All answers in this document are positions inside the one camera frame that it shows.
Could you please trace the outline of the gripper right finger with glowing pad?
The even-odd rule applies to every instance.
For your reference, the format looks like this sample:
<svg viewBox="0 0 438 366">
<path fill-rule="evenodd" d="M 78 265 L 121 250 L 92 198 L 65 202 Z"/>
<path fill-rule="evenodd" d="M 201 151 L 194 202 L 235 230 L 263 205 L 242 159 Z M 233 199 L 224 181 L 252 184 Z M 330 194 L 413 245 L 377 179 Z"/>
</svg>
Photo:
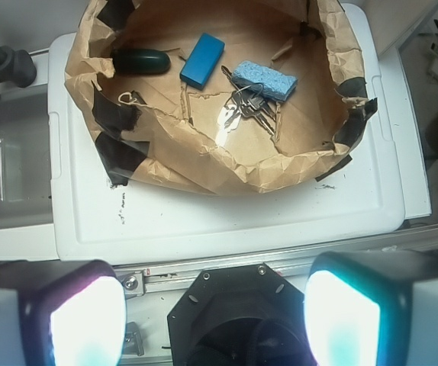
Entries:
<svg viewBox="0 0 438 366">
<path fill-rule="evenodd" d="M 438 365 L 438 249 L 320 254 L 304 323 L 319 365 Z"/>
</svg>

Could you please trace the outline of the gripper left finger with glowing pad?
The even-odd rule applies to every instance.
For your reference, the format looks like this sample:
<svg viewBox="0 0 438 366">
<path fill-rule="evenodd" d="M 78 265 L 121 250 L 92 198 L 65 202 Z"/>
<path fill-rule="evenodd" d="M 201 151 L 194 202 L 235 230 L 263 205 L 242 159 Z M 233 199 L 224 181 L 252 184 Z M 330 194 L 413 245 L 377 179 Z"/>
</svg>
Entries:
<svg viewBox="0 0 438 366">
<path fill-rule="evenodd" d="M 116 365 L 126 315 L 107 262 L 0 261 L 0 365 Z"/>
</svg>

